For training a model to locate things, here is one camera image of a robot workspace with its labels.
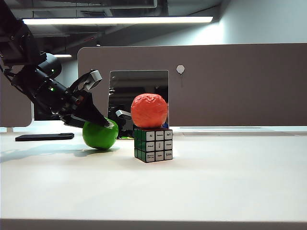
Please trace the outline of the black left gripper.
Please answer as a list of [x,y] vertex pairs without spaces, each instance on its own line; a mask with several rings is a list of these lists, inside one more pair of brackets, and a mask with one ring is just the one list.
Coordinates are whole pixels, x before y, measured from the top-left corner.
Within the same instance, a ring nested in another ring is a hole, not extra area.
[[101,127],[109,128],[113,126],[95,107],[90,92],[80,92],[76,98],[76,95],[74,95],[76,91],[77,87],[51,87],[53,96],[52,117],[57,115],[64,122],[64,125],[71,127],[83,127],[85,121]]

